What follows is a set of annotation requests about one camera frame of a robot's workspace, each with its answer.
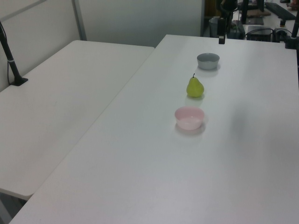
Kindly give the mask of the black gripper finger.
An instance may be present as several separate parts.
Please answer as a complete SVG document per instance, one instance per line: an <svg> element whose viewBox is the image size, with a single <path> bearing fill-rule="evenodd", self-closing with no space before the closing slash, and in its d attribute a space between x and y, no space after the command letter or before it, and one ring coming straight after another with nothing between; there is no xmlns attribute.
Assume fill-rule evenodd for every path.
<svg viewBox="0 0 299 224"><path fill-rule="evenodd" d="M221 16L218 18L217 35L218 35L218 39L219 39L219 44L225 44L225 39L226 39L225 13L222 13Z"/></svg>
<svg viewBox="0 0 299 224"><path fill-rule="evenodd" d="M230 33L232 22L232 12L226 13L226 35Z"/></svg>

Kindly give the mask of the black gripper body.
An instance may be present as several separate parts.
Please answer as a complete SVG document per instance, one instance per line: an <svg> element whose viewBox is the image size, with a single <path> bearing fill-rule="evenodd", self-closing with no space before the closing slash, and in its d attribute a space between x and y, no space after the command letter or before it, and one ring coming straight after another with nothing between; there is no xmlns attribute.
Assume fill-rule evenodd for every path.
<svg viewBox="0 0 299 224"><path fill-rule="evenodd" d="M222 12L234 12L237 10L237 0L221 0L220 9Z"/></svg>

